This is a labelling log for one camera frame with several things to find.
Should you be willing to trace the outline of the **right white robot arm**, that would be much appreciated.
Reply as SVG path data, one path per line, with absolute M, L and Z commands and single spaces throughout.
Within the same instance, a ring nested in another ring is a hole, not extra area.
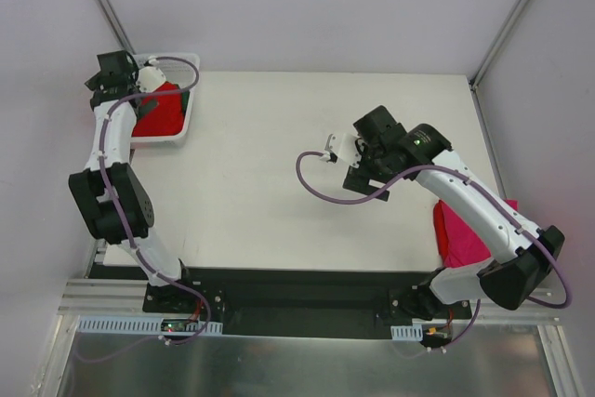
M 433 271 L 399 297 L 403 312 L 428 321 L 459 301 L 482 298 L 515 311 L 531 297 L 562 250 L 564 236 L 557 227 L 540 228 L 491 192 L 433 126 L 406 130 L 384 106 L 353 126 L 360 161 L 349 168 L 344 189 L 385 201 L 388 193 L 370 181 L 414 180 L 452 209 L 489 251 L 485 260 Z

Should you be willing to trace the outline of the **red t shirt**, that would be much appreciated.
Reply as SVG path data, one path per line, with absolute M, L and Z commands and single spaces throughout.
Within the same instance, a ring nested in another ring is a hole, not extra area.
M 138 121 L 132 132 L 132 137 L 168 137 L 179 134 L 185 122 L 185 115 L 181 111 L 181 94 L 145 98 L 157 99 L 159 105 Z

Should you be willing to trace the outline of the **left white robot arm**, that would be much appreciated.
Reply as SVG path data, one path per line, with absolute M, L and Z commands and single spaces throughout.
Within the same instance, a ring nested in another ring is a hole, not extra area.
M 154 229 L 152 201 L 130 164 L 135 125 L 166 94 L 162 61 L 153 56 L 138 64 L 125 50 L 98 56 L 99 71 L 86 81 L 96 123 L 92 149 L 83 170 L 69 176 L 68 186 L 90 234 L 123 248 L 150 285 L 167 286 L 165 302 L 185 312 L 195 305 L 197 291 L 181 281 L 183 264 Z

